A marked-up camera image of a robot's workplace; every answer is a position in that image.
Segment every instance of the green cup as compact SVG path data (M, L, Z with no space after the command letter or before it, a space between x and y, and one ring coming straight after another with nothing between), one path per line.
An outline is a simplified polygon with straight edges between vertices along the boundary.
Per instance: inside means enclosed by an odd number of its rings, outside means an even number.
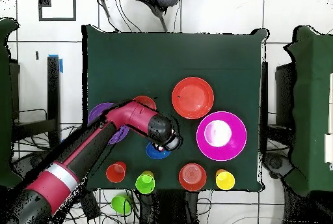
M112 198L111 207L119 214L129 214L131 212L131 198L126 195L117 195Z
M155 179L151 171L144 171L135 182L135 187L143 195L147 195L155 188Z

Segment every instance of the blue plate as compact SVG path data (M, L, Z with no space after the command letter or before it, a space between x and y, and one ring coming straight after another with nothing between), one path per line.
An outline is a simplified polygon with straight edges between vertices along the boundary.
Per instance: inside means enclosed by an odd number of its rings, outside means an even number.
M147 155L152 159L163 159L170 155L171 151L164 150L162 152L154 149L152 143L147 144L146 147Z

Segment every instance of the white tile floor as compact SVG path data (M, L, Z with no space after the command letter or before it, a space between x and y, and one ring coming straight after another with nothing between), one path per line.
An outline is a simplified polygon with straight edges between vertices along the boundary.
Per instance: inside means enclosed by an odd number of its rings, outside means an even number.
M60 73L61 122L62 128L78 125L82 121L81 111L81 25L91 24L104 31L113 31L105 13L96 0L76 0L76 21L38 21L38 0L0 0L0 17L17 19L20 28L8 38L8 48L12 58L21 64L20 109L47 108L46 103L46 59L49 54L58 54L63 59L64 70ZM51 8L43 8L48 17L72 17L72 0L51 0ZM142 31L163 31L163 28L150 9L137 1L120 0L126 16ZM121 31L129 28L120 17L114 0L107 0L114 25ZM293 30L298 25L311 25L320 33L333 33L333 0L183 0L180 5L168 9L165 22L169 31L180 31L180 15L183 33L233 33L249 34L257 28L267 28L269 38L266 44L266 60L269 65L269 111L276 111L276 89L274 73L278 65L291 61L283 46L291 42ZM21 120L42 120L42 111L23 113ZM275 123L274 115L269 115L269 123ZM71 129L62 131L64 139ZM32 150L20 145L20 150ZM209 213L199 216L200 224L281 224L284 213L284 193L279 180L270 178L262 169L262 182L265 189L259 193L242 191L203 191L199 197L211 197ZM105 190L107 201L121 191ZM106 202L104 194L96 192L99 202ZM207 211L206 199L200 199L198 212ZM102 211L114 214L105 204ZM72 215L79 217L82 211L72 209ZM96 223L116 224L102 216ZM86 219L77 219L79 224L87 224Z

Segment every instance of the pink bowl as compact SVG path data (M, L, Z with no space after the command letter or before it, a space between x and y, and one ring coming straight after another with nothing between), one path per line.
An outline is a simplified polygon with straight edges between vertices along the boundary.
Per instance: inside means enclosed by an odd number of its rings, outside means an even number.
M225 111L214 112L199 124L196 142L209 159L227 161L244 149L246 128L236 115Z

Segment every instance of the green cloth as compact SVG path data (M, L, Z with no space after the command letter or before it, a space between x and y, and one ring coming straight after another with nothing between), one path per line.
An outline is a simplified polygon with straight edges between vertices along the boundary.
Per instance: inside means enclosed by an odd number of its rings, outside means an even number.
M103 33L89 25L88 112L102 102L120 102L139 95L153 98L165 116L175 117L183 137L181 148L162 160L146 155L148 140L133 130L119 142L101 164L107 147L88 177L88 189L135 189L145 170L155 176L156 189L181 189L178 175L187 163L200 164L207 173L204 189L218 189L215 173L225 169L235 176L235 190L259 191L258 116L261 77L261 43L265 29L253 35L168 33ZM171 102L175 85L186 77L200 77L212 87L215 100L210 113L229 111L242 119L247 142L242 153L230 161L205 157L196 144L201 119L179 116ZM113 184L105 172L115 161L124 161L124 180Z
M287 47L295 60L293 116L296 124L291 161L296 167L286 177L298 194L333 191L333 171L325 163L328 133L330 73L333 73L333 36L320 35L307 26L299 27L296 41Z
M0 185L13 188L21 181L18 175L10 170L12 159L12 87L10 83L8 36L18 28L18 24L10 18L0 19Z

